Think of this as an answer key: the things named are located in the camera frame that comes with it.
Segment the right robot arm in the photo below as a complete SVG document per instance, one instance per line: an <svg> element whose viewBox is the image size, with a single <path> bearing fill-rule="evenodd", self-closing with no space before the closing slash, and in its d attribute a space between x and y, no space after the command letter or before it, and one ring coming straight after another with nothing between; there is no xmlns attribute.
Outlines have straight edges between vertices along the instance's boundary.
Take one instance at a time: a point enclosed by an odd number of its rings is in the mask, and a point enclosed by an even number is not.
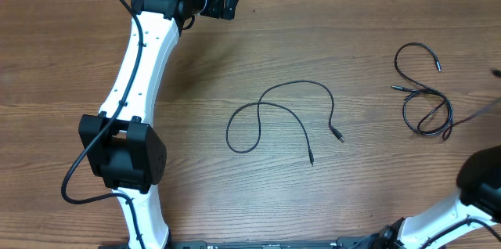
<svg viewBox="0 0 501 249"><path fill-rule="evenodd" d="M456 178L456 191L428 210L401 218L371 242L371 248L442 248L480 227L500 223L500 147L471 155Z"/></svg>

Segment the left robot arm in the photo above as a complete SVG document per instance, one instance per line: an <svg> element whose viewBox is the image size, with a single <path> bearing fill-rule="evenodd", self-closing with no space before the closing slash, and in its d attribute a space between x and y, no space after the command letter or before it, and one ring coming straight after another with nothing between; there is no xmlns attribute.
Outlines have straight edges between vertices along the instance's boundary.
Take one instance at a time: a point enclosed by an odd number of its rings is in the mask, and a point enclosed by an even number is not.
<svg viewBox="0 0 501 249"><path fill-rule="evenodd" d="M128 47L113 88L96 115L84 115L78 132L92 172L118 199L128 227L126 248L166 248L158 184L167 149L153 130L164 69L181 33L196 16L231 20L239 0L131 0Z"/></svg>

